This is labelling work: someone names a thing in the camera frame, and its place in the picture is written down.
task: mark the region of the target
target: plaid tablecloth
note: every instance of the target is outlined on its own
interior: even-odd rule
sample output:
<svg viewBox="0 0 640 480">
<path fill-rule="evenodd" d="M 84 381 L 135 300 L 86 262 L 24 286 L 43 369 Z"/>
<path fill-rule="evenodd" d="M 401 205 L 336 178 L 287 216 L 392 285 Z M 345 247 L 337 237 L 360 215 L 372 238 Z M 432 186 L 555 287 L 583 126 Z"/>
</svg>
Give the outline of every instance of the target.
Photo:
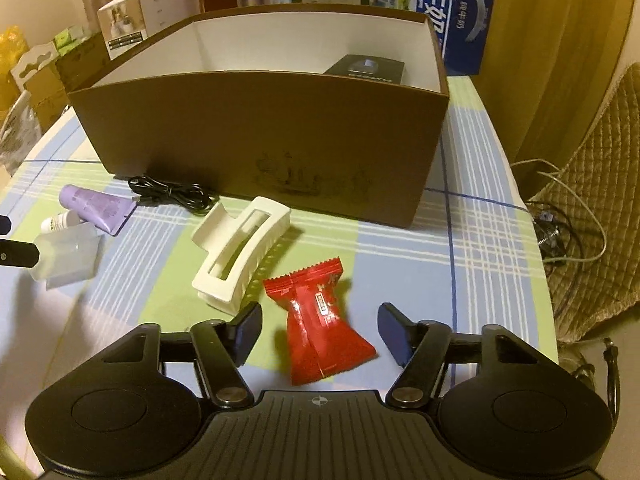
<svg viewBox="0 0 640 480">
<path fill-rule="evenodd" d="M 378 350 L 355 370 L 306 386 L 377 388 L 399 373 L 376 329 L 380 303 L 413 320 L 435 319 L 458 332 L 502 324 L 557 359 L 552 311 L 532 224 L 492 124 L 468 78 L 450 78 L 451 103 L 414 224 L 409 229 L 294 210 L 291 229 L 254 276 L 246 299 L 264 309 L 262 335 L 241 368 L 249 386 L 290 388 L 286 312 L 262 279 L 340 256 L 337 293 L 350 324 Z M 10 237 L 32 241 L 59 213 L 65 184 L 132 196 L 107 174 L 73 111 L 34 148 L 0 196 Z M 248 203 L 223 198 L 238 213 Z M 45 290 L 24 269 L 0 267 L 0 434 L 2 467 L 14 478 L 41 471 L 24 433 L 31 400 L 46 386 L 141 322 L 166 332 L 205 319 L 228 319 L 191 288 L 204 252 L 191 241 L 198 219 L 178 206 L 139 207 L 117 237 L 102 236 L 97 275 Z M 194 386 L 190 365 L 169 373 Z M 447 384 L 469 377 L 450 370 Z"/>
</svg>

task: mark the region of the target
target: coiled black cable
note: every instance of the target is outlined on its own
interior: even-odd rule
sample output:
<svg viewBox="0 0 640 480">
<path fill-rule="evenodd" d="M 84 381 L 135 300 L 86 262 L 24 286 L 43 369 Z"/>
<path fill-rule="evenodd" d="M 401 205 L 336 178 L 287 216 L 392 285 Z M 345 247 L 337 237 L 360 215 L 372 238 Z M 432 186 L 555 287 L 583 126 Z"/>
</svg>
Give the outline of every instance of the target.
<svg viewBox="0 0 640 480">
<path fill-rule="evenodd" d="M 175 203 L 195 215 L 207 214 L 218 198 L 200 184 L 169 184 L 150 176 L 134 176 L 129 179 L 129 187 L 140 195 L 140 205 L 160 205 Z"/>
</svg>

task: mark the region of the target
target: ribbed black surface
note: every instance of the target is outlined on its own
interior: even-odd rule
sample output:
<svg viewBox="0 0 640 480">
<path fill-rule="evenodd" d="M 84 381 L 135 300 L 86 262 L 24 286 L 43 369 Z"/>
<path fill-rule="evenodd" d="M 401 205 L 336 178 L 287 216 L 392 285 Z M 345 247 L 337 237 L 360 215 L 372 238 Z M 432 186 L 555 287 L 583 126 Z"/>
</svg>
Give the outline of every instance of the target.
<svg viewBox="0 0 640 480">
<path fill-rule="evenodd" d="M 421 415 L 385 408 L 374 392 L 266 392 L 254 408 L 215 416 L 187 453 L 136 478 L 498 479 L 452 455 Z M 574 480 L 597 478 L 589 472 Z"/>
</svg>

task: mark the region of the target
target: silver screw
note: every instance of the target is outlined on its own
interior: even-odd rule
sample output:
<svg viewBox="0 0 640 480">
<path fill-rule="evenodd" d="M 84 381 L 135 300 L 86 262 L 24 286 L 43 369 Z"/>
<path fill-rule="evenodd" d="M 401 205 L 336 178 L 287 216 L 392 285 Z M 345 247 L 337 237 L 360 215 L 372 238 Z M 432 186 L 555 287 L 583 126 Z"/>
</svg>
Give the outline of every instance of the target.
<svg viewBox="0 0 640 480">
<path fill-rule="evenodd" d="M 410 402 L 417 402 L 423 396 L 422 390 L 413 388 L 411 386 L 403 386 L 402 388 L 396 388 L 391 392 L 391 396 L 398 402 L 408 404 Z"/>
<path fill-rule="evenodd" d="M 228 388 L 222 388 L 216 393 L 216 397 L 225 404 L 237 404 L 247 398 L 247 390 L 239 388 L 238 386 L 230 386 Z"/>
</svg>

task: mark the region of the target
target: small white bottle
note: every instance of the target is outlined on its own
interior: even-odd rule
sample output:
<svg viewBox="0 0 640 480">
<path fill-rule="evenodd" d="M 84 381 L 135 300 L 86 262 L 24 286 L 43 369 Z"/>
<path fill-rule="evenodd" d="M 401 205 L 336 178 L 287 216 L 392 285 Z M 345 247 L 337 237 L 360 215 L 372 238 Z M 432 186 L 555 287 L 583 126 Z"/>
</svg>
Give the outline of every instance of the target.
<svg viewBox="0 0 640 480">
<path fill-rule="evenodd" d="M 78 213 L 69 210 L 43 220 L 42 224 L 40 224 L 40 232 L 43 234 L 52 233 L 53 231 L 60 231 L 67 227 L 79 225 L 82 222 L 83 220 L 78 216 Z"/>
</svg>

